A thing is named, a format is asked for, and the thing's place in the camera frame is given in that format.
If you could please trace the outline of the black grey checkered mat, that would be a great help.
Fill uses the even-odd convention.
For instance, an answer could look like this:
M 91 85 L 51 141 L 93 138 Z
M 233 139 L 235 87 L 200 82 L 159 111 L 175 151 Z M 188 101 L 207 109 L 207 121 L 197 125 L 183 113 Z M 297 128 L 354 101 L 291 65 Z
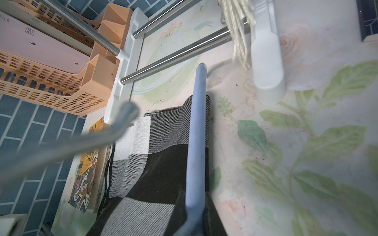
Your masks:
M 192 98 L 146 113 L 113 144 L 90 236 L 172 236 L 185 223 Z

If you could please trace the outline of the light blue plastic hanger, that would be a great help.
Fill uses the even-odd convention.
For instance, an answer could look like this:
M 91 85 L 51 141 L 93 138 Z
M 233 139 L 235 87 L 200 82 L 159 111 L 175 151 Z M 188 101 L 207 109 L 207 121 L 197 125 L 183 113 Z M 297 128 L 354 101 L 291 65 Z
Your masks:
M 190 134 L 186 171 L 186 221 L 175 232 L 176 236 L 202 236 L 205 191 L 205 133 L 206 133 L 206 79 L 207 66 L 196 69 L 195 87 L 191 106 Z M 1 187 L 24 175 L 74 154 L 98 149 L 116 142 L 126 132 L 129 123 L 138 117 L 139 109 L 132 102 L 121 105 L 114 123 L 107 129 L 76 136 L 47 145 L 36 146 L 1 159 Z

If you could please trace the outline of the plaid cream blue scarf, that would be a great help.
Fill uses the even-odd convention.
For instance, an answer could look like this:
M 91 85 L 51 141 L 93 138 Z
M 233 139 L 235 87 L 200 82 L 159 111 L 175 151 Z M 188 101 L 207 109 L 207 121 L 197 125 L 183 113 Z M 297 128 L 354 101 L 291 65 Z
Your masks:
M 241 67 L 247 70 L 250 68 L 248 63 L 249 46 L 245 38 L 244 23 L 247 23 L 248 26 L 256 24 L 253 1 L 220 0 L 217 3 L 221 7 L 223 21 L 227 25 L 234 43 L 232 59 L 238 61 Z

